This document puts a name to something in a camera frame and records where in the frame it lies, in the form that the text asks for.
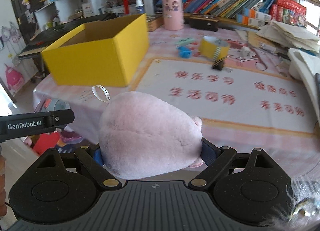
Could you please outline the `person left hand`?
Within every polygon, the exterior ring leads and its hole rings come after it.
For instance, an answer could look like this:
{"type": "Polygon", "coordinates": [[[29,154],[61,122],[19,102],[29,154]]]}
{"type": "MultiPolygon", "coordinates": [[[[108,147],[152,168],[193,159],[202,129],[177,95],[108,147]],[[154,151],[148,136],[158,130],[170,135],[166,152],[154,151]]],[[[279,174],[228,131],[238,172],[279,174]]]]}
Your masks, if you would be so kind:
{"type": "Polygon", "coordinates": [[[0,155],[0,216],[7,214],[7,206],[5,205],[5,158],[0,155]]]}

